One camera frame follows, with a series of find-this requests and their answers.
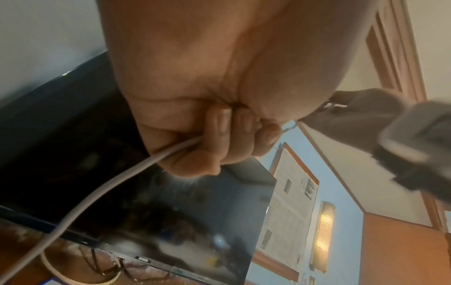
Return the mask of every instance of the cable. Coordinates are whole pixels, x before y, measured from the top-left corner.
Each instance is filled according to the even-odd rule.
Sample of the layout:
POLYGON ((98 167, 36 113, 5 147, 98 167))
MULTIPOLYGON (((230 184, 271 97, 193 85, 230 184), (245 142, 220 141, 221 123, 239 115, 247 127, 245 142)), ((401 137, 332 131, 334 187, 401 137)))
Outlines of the cable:
MULTIPOLYGON (((45 252, 41 252, 40 254, 41 257, 41 261, 44 264, 44 266, 48 269, 48 271, 50 271, 53 275, 55 275, 59 280, 63 281, 64 283, 68 284, 68 285, 111 285, 114 282, 116 282, 116 280, 119 278, 119 276, 121 275, 121 272, 119 271, 118 273, 116 273, 116 275, 109 281, 103 282, 103 283, 83 283, 83 282, 79 282, 79 281, 75 281, 73 279, 70 279, 66 276, 64 276, 61 272, 59 272, 58 270, 56 270, 55 267, 53 267, 50 262, 48 261, 45 252)), ((115 256, 111 256, 113 258, 113 261, 116 263, 117 266, 120 266, 119 263, 119 259, 115 256)))
POLYGON ((52 244, 55 240, 57 240, 69 226, 75 221, 78 216, 83 213, 90 205, 96 202, 100 197, 105 195, 108 191, 118 186, 122 182, 132 178, 133 176, 141 173, 148 167, 158 163, 160 160, 166 158, 167 156, 178 152, 182 149, 185 149, 190 146, 194 146, 200 143, 202 140, 201 137, 196 137, 194 139, 189 139, 182 143, 179 143, 175 146, 169 147, 135 166, 127 169, 121 174, 113 177, 102 186, 97 188, 94 192, 89 194, 86 198, 84 198, 78 205, 75 206, 55 227, 55 229, 48 234, 45 238, 43 238, 34 248, 32 248, 26 255, 24 255, 15 265, 9 268, 3 275, 0 277, 0 285, 4 285, 8 280, 10 280, 14 275, 16 275, 20 270, 22 270, 28 263, 30 263, 36 256, 42 253, 49 245, 52 244))

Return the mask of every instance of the human hand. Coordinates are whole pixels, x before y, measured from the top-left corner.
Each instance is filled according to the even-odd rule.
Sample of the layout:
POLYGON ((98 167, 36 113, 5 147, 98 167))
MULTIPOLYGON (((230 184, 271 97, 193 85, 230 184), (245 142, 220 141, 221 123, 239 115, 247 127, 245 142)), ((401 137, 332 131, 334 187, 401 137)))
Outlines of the human hand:
POLYGON ((336 141, 372 153, 379 133, 410 106, 400 93, 384 89, 337 91, 301 122, 336 141))
POLYGON ((263 154, 280 124, 327 100, 376 4, 98 0, 115 76, 147 150, 203 133, 198 148, 161 162, 183 177, 214 175, 220 164, 263 154), (217 123, 228 111, 217 104, 233 107, 230 134, 222 137, 217 123), (250 114, 264 124, 244 135, 240 118, 250 114))

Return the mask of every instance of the blue wall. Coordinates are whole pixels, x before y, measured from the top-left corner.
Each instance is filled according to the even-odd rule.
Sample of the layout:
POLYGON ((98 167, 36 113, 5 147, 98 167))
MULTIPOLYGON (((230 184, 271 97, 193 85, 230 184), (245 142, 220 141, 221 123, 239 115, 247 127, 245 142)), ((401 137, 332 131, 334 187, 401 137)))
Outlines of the blue wall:
MULTIPOLYGON (((360 249, 362 245, 363 213, 355 204, 340 181, 326 165, 315 148, 310 144, 299 128, 285 133, 276 143, 287 142, 301 160, 307 165, 319 180, 319 191, 313 209, 312 222, 307 236, 304 253, 303 268, 308 276, 316 279, 315 285, 355 285, 358 284, 360 272, 360 249), (329 251, 327 273, 317 270, 310 271, 309 258, 313 245, 316 221, 318 220, 321 201, 335 204, 336 213, 332 231, 332 243, 329 251)), ((275 156, 273 149, 263 159, 262 164, 269 169, 275 156)), ((299 283, 303 272, 299 272, 299 283)), ((266 269, 251 264, 247 279, 258 285, 285 285, 293 284, 266 269)))

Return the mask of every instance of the lit light fixture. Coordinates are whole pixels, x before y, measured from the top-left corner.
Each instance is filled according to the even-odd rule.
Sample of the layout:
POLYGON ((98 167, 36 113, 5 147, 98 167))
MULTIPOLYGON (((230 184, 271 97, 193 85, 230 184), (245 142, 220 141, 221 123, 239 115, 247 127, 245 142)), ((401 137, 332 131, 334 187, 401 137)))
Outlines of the lit light fixture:
POLYGON ((311 270, 318 269, 323 273, 327 270, 327 260, 329 258, 329 248, 334 219, 335 206, 329 202, 322 202, 318 223, 316 225, 313 249, 310 255, 311 270))

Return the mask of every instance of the orange wall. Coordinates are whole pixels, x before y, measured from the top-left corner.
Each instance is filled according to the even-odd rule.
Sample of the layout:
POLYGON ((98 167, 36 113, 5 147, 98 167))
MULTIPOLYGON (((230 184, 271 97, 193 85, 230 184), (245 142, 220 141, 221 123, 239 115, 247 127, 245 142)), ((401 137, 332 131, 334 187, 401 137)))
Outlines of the orange wall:
POLYGON ((365 214, 361 285, 449 285, 445 234, 430 228, 365 214))

